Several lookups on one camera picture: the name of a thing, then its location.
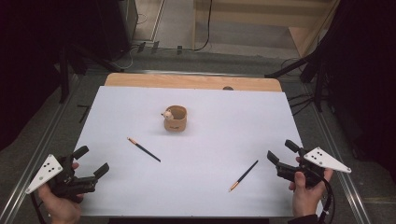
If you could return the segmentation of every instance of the white table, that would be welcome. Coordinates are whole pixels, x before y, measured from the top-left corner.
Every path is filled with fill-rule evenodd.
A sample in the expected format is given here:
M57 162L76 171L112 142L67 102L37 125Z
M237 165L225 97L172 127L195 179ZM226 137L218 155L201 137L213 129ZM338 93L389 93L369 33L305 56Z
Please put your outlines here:
M169 105L187 108L183 133L164 129ZM286 139L301 145L283 92L101 87L76 146L90 149L76 175L105 162L110 170L85 196L83 216L291 217L289 181L266 159L271 150L297 165Z

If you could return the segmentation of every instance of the metal bar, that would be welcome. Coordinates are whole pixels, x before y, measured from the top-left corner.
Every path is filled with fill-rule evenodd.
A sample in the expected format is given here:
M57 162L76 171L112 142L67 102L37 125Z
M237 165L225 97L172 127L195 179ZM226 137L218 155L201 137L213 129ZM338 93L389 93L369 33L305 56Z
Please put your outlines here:
M304 89L307 93L310 92L310 90L306 87L305 84L304 84ZM318 110L315 108L314 105L312 105L312 107L315 111L315 117L317 119L319 128L322 130L322 134L328 145L328 149L329 149L328 153L337 160L339 160L340 162L343 162L337 144L332 138L332 133L329 129L329 126L327 125L326 119L323 117L322 113L318 112ZM357 223L371 224L372 222L365 210L364 204L361 200L361 196L359 195L358 190L353 184L350 175L342 172L336 172L336 173L338 175L338 178L340 179L341 185L343 186L344 193L346 194L346 198L349 201L350 208L352 209L352 212L356 218Z

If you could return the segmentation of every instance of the human hand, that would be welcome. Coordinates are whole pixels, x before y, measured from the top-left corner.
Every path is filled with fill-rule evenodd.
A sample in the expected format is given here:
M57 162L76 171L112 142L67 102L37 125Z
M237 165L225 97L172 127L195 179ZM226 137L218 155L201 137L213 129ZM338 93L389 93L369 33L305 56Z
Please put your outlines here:
M73 169L78 168L78 163L73 163ZM38 188L38 197L43 201L47 211L51 215L52 224L78 223L81 216L81 207L68 199L58 198L47 184Z
M330 181L332 178L332 169L325 169L324 178ZM290 190L294 190L292 207L295 217L305 217L314 215L317 212L318 202L322 198L326 186L323 181L316 184L313 188L305 187L305 176L302 172L296 172L294 183L290 183Z

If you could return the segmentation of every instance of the floor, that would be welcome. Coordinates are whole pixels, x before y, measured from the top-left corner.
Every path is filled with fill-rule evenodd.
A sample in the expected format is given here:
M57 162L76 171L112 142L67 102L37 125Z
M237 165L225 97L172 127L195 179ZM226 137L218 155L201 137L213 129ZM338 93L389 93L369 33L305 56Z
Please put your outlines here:
M158 13L150 13L153 18L160 16L159 26L154 38L148 43L159 42L159 48L183 49L192 48L193 1L165 0L163 8L161 1L136 1L137 8L158 8ZM146 41L141 34L150 33L155 29L146 21L137 25L136 42ZM225 21L210 22L209 41L201 52L223 53L246 56L265 56L267 58L289 59L300 57L291 38L289 28ZM207 40L207 21L196 22L195 47L202 47Z
M138 13L145 16L152 14L152 17L139 18L135 43L146 41L150 46L159 41L159 48L163 49L176 49L177 46L191 48L192 0L136 0L136 3L141 8ZM157 21L157 24L152 22L145 33L143 24L148 24L150 20ZM205 22L197 24L197 27L198 47L205 43L207 29ZM183 52L183 57L177 58L176 52L172 50L151 54L149 49L145 49L141 53L131 51L132 59L126 55L114 63L129 65L127 72L155 70L260 76L275 72L299 58L285 27L224 22L211 23L208 44L200 53L202 54ZM305 85L299 81L300 73L299 69L295 69L279 79L288 96L312 92L311 84ZM45 149L41 152L44 154L51 151L66 153L74 148L83 127L83 123L78 121L84 113L76 105L91 104L97 88L103 85L107 74L103 68L94 67L87 76L73 78L71 86L76 86L76 89L72 92L74 97L69 99L68 105L59 105L59 91L53 93L18 140L0 151L0 205L5 207L0 222L5 220L4 214L13 207L18 207L19 210L14 213L11 211L8 220L13 220L12 223L35 220L35 213L30 201L26 200L27 197L20 204L7 204L12 197L24 197L21 192L26 186L19 177L33 172L25 168L33 165L30 164L31 159L40 148ZM396 188L389 174L375 162L359 161L353 157L336 117L329 107L323 107L322 113L318 113L312 105L307 107L295 117L295 122L305 147L324 146L352 168L351 175L337 173L333 177L332 184L337 199L334 223L396 223L393 215L396 209ZM105 224L107 219L84 217L81 223ZM286 219L271 219L270 223L286 223Z

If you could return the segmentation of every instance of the pencil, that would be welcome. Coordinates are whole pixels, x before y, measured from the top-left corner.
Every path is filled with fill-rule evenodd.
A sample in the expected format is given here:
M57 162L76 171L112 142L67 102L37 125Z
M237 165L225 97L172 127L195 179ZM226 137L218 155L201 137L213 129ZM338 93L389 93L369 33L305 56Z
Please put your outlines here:
M147 149L143 148L142 146L140 146L139 144L136 143L136 141L130 137L128 137L128 140L130 142L132 142L135 146L139 147L140 149L142 149L144 152L146 152L147 154L149 154L152 158L154 158L155 160L161 162L160 159L158 159L156 156L154 156L153 154L151 154L151 152L149 152Z
M251 171L251 169L253 169L257 162L259 161L255 161L253 165L251 165L250 168L248 168L248 170L241 177L239 177L239 179L231 186L229 192L231 192L231 190L233 190L245 178L245 176Z

